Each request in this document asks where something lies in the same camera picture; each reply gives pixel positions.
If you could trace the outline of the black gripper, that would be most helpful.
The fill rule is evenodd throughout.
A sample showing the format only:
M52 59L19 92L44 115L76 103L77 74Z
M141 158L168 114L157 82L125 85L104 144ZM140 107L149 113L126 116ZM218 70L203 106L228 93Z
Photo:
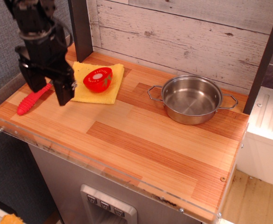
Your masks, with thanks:
M20 71L33 92L46 86L46 79L54 82L60 106L64 106L75 96L77 83L73 69L66 62L68 45L65 39L65 26L53 23L48 31L37 33L19 32L25 45L15 47L19 55Z

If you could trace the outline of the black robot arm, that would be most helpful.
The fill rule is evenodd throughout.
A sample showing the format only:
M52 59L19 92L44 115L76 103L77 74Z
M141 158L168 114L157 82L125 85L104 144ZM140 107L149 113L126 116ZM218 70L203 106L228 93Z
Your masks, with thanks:
M17 46L19 68L33 92L53 81L58 102L64 106L75 96L74 71L65 59L69 45L64 31L67 27L56 19L53 0L6 0L16 20L24 46Z

